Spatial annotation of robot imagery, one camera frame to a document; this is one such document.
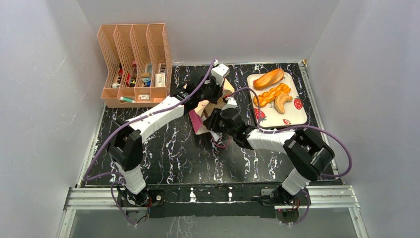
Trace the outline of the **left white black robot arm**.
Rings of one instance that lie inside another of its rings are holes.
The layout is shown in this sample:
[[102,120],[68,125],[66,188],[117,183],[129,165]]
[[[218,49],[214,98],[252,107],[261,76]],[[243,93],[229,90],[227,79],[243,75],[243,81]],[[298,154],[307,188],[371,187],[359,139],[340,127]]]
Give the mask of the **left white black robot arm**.
[[179,86],[161,103],[136,118],[127,121],[107,145],[107,153],[123,177],[123,200],[143,206],[149,199],[148,188],[142,174],[141,161],[144,141],[169,122],[195,109],[201,101],[217,103],[223,95],[224,76],[210,75]]

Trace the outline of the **metal tongs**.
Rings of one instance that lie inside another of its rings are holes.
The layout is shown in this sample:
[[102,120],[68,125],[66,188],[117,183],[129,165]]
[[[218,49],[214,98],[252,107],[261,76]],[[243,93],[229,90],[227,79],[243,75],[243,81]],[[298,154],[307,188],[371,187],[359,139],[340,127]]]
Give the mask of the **metal tongs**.
[[210,132],[215,142],[218,142],[221,139],[221,131],[219,126],[221,121],[220,113],[221,109],[213,109],[210,116],[203,121],[203,125]]

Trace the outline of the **tan fake croissant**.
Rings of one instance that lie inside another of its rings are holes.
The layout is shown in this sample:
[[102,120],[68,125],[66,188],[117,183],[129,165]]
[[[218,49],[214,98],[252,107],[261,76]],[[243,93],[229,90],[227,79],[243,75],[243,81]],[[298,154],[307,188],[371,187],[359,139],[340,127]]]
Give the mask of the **tan fake croissant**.
[[274,106],[278,113],[285,114],[285,103],[293,101],[293,97],[289,94],[280,94],[274,100]]

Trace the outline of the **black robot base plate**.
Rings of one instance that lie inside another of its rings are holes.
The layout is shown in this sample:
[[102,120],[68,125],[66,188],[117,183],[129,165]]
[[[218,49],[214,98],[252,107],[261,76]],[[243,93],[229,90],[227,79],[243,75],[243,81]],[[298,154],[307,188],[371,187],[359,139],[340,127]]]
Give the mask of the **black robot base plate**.
[[150,184],[138,195],[116,185],[113,194],[127,215],[144,210],[153,219],[258,216],[286,223],[299,220],[299,210],[312,203],[306,188],[287,195],[279,182]]

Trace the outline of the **pink and tan paper bag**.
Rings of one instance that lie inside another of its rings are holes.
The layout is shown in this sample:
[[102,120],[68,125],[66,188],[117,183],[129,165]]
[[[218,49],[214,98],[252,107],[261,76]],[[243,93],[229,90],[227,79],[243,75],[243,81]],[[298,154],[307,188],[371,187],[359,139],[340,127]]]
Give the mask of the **pink and tan paper bag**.
[[208,100],[199,102],[198,106],[191,110],[188,115],[192,123],[193,131],[195,135],[207,134],[211,136],[212,142],[219,148],[224,148],[230,143],[230,138],[228,142],[223,144],[222,134],[211,132],[204,125],[204,121],[209,119],[214,109],[222,109],[226,103],[223,99],[234,92],[233,86],[225,78],[224,86],[222,89],[222,97],[218,99],[216,104],[210,103]]

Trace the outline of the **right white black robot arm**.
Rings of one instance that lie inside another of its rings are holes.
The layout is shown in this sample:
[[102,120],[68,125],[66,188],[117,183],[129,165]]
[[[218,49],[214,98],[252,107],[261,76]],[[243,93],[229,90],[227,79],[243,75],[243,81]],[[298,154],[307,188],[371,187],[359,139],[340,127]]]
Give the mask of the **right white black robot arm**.
[[311,181],[318,180],[335,156],[334,151],[308,127],[291,126],[283,132],[260,130],[246,124],[237,109],[215,109],[203,122],[212,132],[225,133],[241,148],[285,153],[294,168],[276,190],[251,197],[262,205],[292,205]]

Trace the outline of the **orange braided fake bread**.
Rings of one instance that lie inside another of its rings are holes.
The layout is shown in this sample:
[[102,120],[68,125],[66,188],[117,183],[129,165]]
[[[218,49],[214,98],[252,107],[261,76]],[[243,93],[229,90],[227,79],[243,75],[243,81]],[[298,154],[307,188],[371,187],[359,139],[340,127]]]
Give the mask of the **orange braided fake bread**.
[[278,86],[271,88],[268,91],[263,92],[260,95],[253,97],[253,103],[255,106],[265,107],[268,103],[274,101],[280,95],[286,95],[286,98],[292,100],[293,98],[289,95],[291,88],[284,84],[280,83]]

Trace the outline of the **long orange fake baguette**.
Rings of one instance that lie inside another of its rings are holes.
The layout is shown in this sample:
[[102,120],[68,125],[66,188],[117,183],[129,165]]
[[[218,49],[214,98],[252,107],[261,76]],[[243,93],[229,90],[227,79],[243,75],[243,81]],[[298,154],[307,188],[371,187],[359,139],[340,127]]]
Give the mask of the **long orange fake baguette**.
[[255,80],[253,82],[253,87],[257,90],[262,90],[278,83],[280,80],[283,79],[283,77],[284,70],[278,68],[262,75],[260,78]]

